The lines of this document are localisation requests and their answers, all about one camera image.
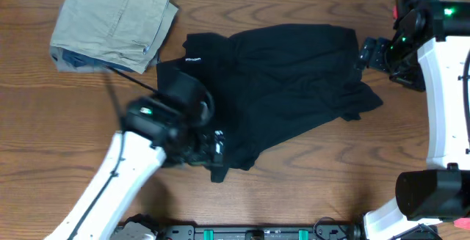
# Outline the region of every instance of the black garment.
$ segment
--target black garment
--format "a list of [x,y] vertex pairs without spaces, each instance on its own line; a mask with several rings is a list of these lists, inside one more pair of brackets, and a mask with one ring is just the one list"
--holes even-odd
[[382,104],[353,65],[354,30],[330,25],[284,24],[235,34],[189,34],[177,67],[199,79],[214,96],[214,127],[226,136],[226,167],[212,170],[222,182],[229,167],[249,170],[259,154],[337,117]]

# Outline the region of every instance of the khaki pants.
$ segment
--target khaki pants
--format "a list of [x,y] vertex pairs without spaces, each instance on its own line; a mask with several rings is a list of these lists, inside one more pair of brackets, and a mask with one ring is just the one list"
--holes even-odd
[[51,47],[143,73],[177,11],[169,0],[65,0]]

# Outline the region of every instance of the black cable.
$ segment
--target black cable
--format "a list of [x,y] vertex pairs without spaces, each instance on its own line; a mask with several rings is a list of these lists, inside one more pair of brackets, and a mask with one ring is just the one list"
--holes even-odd
[[138,80],[132,78],[131,76],[127,76],[126,74],[120,72],[119,70],[117,70],[117,69],[115,69],[115,68],[111,68],[111,67],[108,67],[108,66],[105,66],[105,67],[106,67],[107,69],[109,69],[110,71],[112,71],[112,72],[118,74],[119,76],[122,76],[123,78],[126,78],[126,79],[128,79],[128,80],[130,80],[130,81],[132,81],[132,82],[134,82],[134,83],[136,83],[136,84],[139,84],[141,87],[144,87],[145,89],[150,90],[151,92],[155,93],[157,96],[163,95],[163,94],[162,94],[160,91],[158,91],[157,89],[152,88],[152,87],[148,86],[147,84],[145,84],[145,83],[143,83],[143,82],[141,82],[141,81],[138,81]]
[[72,233],[69,235],[68,240],[72,240],[76,236],[76,234],[78,233],[80,227],[82,226],[82,223],[86,220],[88,214],[91,212],[91,210],[93,209],[93,206],[95,206],[96,202],[98,202],[98,199],[103,194],[104,190],[108,187],[111,180],[118,176],[118,174],[116,172],[118,171],[119,164],[123,159],[123,152],[124,152],[124,145],[125,145],[125,143],[124,143],[124,134],[126,132],[125,126],[124,126],[124,118],[123,118],[122,113],[120,111],[118,97],[116,96],[116,93],[115,93],[114,89],[112,88],[111,80],[109,79],[109,76],[108,76],[107,73],[105,73],[104,75],[105,75],[105,82],[106,82],[105,83],[106,90],[108,91],[109,97],[111,98],[111,102],[112,102],[112,104],[115,108],[116,115],[117,115],[117,118],[119,119],[119,125],[120,125],[120,128],[121,128],[121,140],[120,140],[119,156],[117,158],[117,162],[116,162],[115,167],[112,169],[111,173],[109,174],[108,180],[103,185],[103,187],[100,189],[100,191],[96,195],[95,199],[93,199],[90,206],[88,206],[87,210],[83,213],[83,215],[80,218],[79,222],[77,222],[77,224],[75,225],[75,228],[73,229]]
[[417,226],[409,229],[409,230],[406,230],[405,232],[399,234],[398,236],[394,236],[392,237],[390,240],[398,240],[398,239],[402,239],[403,237],[405,236],[409,236],[417,231],[421,230],[422,232],[428,232],[430,233],[431,235],[433,235],[433,239],[436,239],[436,240],[442,240],[442,238],[429,226],[425,225],[425,224],[418,224]]
[[470,101],[469,101],[469,68],[470,68],[470,51],[467,54],[465,65],[463,66],[463,75],[459,80],[463,80],[463,108],[465,111],[465,122],[467,125],[467,139],[470,145]]
[[[336,222],[336,220],[333,219],[333,218],[331,218],[331,217],[322,217],[322,218],[320,218],[317,222],[315,222],[315,225],[314,225],[314,234],[315,234],[320,240],[325,240],[325,239],[324,239],[323,237],[321,237],[321,236],[317,233],[317,225],[318,225],[319,222],[321,222],[321,221],[324,220],[324,219],[330,219],[330,220],[332,220],[333,222]],[[341,230],[341,232],[343,232],[343,233],[345,234],[344,239],[346,239],[346,238],[347,238],[347,233],[346,233],[346,231],[341,227],[341,225],[338,225],[338,228],[339,228],[339,230]]]

